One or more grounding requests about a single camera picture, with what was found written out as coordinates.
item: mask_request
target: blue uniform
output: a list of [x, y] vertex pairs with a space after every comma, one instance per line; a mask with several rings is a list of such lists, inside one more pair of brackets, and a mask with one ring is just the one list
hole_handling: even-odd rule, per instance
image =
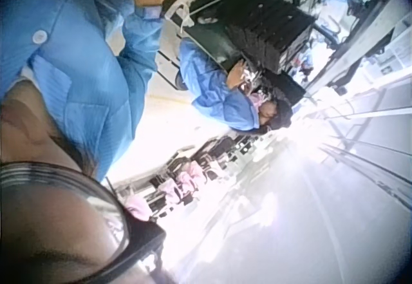
[[[98, 179], [129, 147], [156, 71], [159, 8], [133, 0], [0, 0], [0, 100], [33, 70], [46, 108], [66, 137], [97, 162]], [[126, 47], [105, 35], [125, 17]]]
[[180, 44], [180, 73], [201, 114], [242, 131], [259, 128], [252, 101], [237, 88], [230, 90], [227, 74], [187, 38]]

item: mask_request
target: person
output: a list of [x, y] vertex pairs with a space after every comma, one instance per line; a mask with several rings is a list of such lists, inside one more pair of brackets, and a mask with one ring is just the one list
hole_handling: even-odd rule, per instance
[[195, 96], [192, 105], [206, 117], [240, 131], [257, 129], [276, 115], [276, 103], [266, 101], [256, 109], [238, 87], [243, 82], [245, 63], [239, 61], [226, 74], [193, 41], [180, 43], [180, 77]]
[[162, 1], [0, 0], [2, 283], [146, 283], [129, 271], [165, 233], [96, 180], [134, 139]]

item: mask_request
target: shirt button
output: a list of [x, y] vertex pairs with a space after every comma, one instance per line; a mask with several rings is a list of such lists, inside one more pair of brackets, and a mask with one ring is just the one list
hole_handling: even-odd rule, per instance
[[33, 34], [33, 43], [42, 44], [47, 41], [47, 33], [43, 30], [38, 30]]

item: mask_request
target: white cable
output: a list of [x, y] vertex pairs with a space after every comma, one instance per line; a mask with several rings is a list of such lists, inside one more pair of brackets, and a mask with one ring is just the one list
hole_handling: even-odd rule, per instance
[[196, 10], [193, 11], [193, 12], [190, 12], [190, 11], [189, 11], [189, 13], [183, 18], [182, 24], [180, 25], [180, 33], [183, 32], [183, 25], [185, 24], [185, 22], [186, 22], [186, 20], [188, 19], [188, 17], [190, 17], [191, 15], [197, 14], [198, 12], [201, 12], [202, 10], [204, 10], [204, 9], [206, 9], [206, 8], [212, 6], [212, 5], [214, 5], [214, 4], [216, 4], [216, 3], [220, 2], [220, 1], [221, 1], [221, 0], [214, 0], [214, 1], [211, 1], [211, 2], [207, 3], [206, 5], [203, 5], [202, 7], [196, 9]]

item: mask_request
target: black glasses frame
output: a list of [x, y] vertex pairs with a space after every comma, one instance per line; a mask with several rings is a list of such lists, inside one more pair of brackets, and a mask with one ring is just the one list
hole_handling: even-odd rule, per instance
[[47, 181], [47, 178], [51, 176], [54, 180], [60, 177], [61, 181], [67, 182], [71, 187], [87, 189], [88, 191], [92, 190], [97, 196], [103, 194], [122, 213], [129, 237], [129, 243], [126, 248], [103, 269], [70, 283], [109, 283], [133, 267], [146, 254], [152, 251], [157, 252], [158, 249], [162, 248], [166, 232], [160, 226], [153, 222], [143, 222], [136, 219], [113, 193], [89, 176], [73, 169], [53, 164], [35, 162], [2, 163], [0, 165], [0, 187], [4, 186], [4, 183], [8, 181], [7, 178], [10, 176], [16, 178], [16, 182], [20, 184], [27, 184], [27, 180], [30, 180], [31, 176], [36, 176], [36, 178], [44, 176], [46, 180], [41, 182], [43, 184], [50, 183], [50, 181]]

